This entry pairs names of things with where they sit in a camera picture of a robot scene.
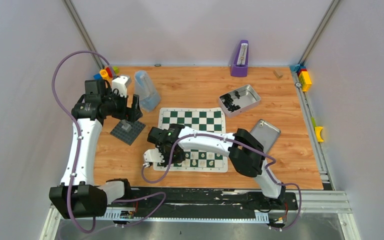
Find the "gray toy brick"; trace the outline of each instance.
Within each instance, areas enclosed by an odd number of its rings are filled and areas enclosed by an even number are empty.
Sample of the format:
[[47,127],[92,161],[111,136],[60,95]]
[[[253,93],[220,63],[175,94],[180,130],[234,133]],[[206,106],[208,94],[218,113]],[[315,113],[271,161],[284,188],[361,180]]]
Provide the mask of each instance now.
[[124,130],[123,123],[120,121],[117,123],[117,126],[115,126],[114,129],[110,132],[110,134],[128,145],[132,145],[132,143],[136,140],[146,125],[140,121],[128,123],[131,125],[130,131]]

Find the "robotic arm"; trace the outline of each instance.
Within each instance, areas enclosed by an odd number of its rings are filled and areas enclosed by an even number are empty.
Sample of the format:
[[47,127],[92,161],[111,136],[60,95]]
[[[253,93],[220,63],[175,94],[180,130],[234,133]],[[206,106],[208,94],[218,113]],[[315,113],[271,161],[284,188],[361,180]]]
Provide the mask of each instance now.
[[94,161],[96,146],[107,116],[135,122],[142,117],[139,108],[139,96],[133,95],[131,107],[127,107],[127,86],[132,82],[128,76],[112,80],[112,88],[105,80],[87,80],[84,82],[85,94],[77,101],[71,114],[81,129],[81,145],[76,176],[72,192],[68,193],[68,184],[77,151],[78,132],[73,123],[73,138],[67,168],[57,187],[49,190],[49,199],[65,219],[70,216],[67,210],[67,195],[71,194],[72,211],[76,218],[103,216],[107,205],[123,197],[130,185],[126,179],[113,179],[95,187]]
[[[181,163],[185,160],[184,150],[195,149],[223,155],[230,159],[234,169],[239,174],[254,178],[264,196],[283,203],[286,188],[274,183],[270,178],[265,170],[267,165],[265,157],[244,147],[241,148],[236,143],[227,141],[235,140],[263,152],[264,147],[245,129],[239,128],[236,133],[213,133],[195,130],[180,124],[170,124],[169,129],[153,127],[148,134],[147,141],[155,144],[156,148],[145,152],[143,155],[144,161],[146,163],[161,163],[166,167],[173,144],[181,137],[194,134],[213,135],[217,136],[218,139],[210,136],[195,136],[180,140],[174,148],[172,164]],[[270,171],[274,180],[280,183],[270,168],[268,168],[268,171]]]

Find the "metal frame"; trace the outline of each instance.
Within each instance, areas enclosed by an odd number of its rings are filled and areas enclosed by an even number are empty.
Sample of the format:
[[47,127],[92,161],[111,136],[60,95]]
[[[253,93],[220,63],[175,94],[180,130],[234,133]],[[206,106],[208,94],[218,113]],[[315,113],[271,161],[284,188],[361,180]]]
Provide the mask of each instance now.
[[[88,33],[86,32],[85,27],[83,26],[82,21],[80,20],[79,15],[72,3],[71,0],[62,0],[64,5],[67,8],[73,22],[75,23],[80,35],[82,36],[84,42],[87,47],[91,51],[96,51]],[[300,64],[305,64],[307,61],[311,51],[316,45],[320,35],[323,33],[326,28],[329,20],[332,18],[335,10],[337,9],[341,0],[332,0],[330,3],[323,19],[321,20],[319,26],[317,27],[314,35],[312,36],[310,42],[308,43],[304,53],[302,54],[301,59],[299,60]],[[102,68],[104,65],[98,57],[94,57],[94,60],[99,68]],[[296,73],[292,73],[292,78],[295,83],[298,83],[298,76]],[[326,159],[326,156],[323,153],[323,149],[319,142],[317,142],[316,135],[314,132],[313,124],[311,121],[311,117],[313,116],[313,112],[311,110],[311,105],[307,100],[307,95],[305,92],[302,92],[301,88],[297,87],[296,92],[299,98],[299,104],[303,113],[305,125],[308,130],[309,139],[311,145],[313,147],[314,157],[317,162],[317,166],[319,169],[320,177],[322,179],[322,183],[331,184],[333,189],[335,189],[335,181],[329,175],[329,161]],[[243,193],[243,192],[255,192],[258,189],[238,189],[235,192]],[[360,240],[360,235],[358,229],[356,227],[356,222],[352,213],[352,209],[348,202],[347,195],[344,191],[336,191],[336,190],[302,190],[301,195],[302,199],[299,199],[297,190],[287,190],[287,192],[292,192],[296,194],[297,201],[302,201],[302,209],[301,212],[305,213],[335,213],[338,215],[338,218],[341,223],[341,230],[346,240]],[[114,217],[117,216],[117,212],[120,212],[122,207],[108,207],[106,215],[103,217],[98,217],[97,220],[101,221],[111,221]],[[283,212],[281,210],[272,210],[270,213],[280,213]],[[58,225],[61,220],[61,215],[53,206],[50,207],[49,213],[46,218],[46,222],[43,226],[42,233],[40,235],[41,240],[53,240],[55,235],[57,234]],[[238,222],[246,222],[246,223],[259,223],[265,220],[265,215],[261,215],[259,212],[256,213],[256,219],[236,219]],[[180,218],[156,218],[150,217],[148,221],[158,221],[158,222],[210,222],[210,223],[231,223],[232,220],[224,220],[224,219],[215,219],[215,218],[206,218],[206,219],[180,219]]]

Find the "yellow toy piece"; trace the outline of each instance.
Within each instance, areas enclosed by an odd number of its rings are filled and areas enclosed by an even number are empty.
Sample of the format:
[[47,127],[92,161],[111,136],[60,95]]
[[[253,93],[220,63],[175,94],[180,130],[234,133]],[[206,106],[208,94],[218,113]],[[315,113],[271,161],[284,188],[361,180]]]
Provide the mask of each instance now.
[[325,140],[323,140],[322,135],[321,135],[322,130],[323,130],[322,126],[316,126],[314,128],[315,137],[317,138],[317,142],[319,142],[319,143],[323,143],[325,141]]
[[312,85],[310,75],[308,71],[301,71],[301,73],[298,76],[299,82],[302,85],[302,91],[307,92]]
[[104,80],[108,80],[108,81],[111,80],[111,77],[108,75],[107,70],[102,69],[102,70],[99,71],[99,74],[100,74],[100,76],[102,77],[102,79],[104,79]]

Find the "transparent plastic container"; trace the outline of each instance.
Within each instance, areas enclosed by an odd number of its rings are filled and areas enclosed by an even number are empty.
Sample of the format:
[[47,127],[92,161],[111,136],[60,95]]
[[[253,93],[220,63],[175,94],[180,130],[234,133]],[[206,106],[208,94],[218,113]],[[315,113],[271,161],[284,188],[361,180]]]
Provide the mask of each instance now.
[[152,112],[161,102],[161,97],[157,92],[150,76],[144,70],[134,74],[134,94],[139,95],[139,106],[146,112]]

